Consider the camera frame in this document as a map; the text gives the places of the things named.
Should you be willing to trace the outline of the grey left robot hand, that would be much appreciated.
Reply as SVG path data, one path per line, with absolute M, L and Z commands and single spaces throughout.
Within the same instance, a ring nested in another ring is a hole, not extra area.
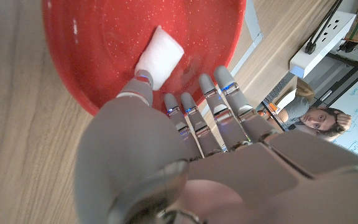
M 139 70 L 78 145 L 82 223 L 358 223 L 358 156 L 316 136 L 276 131 L 237 90 L 221 124 L 232 147 L 198 158 L 177 122 L 152 108 Z

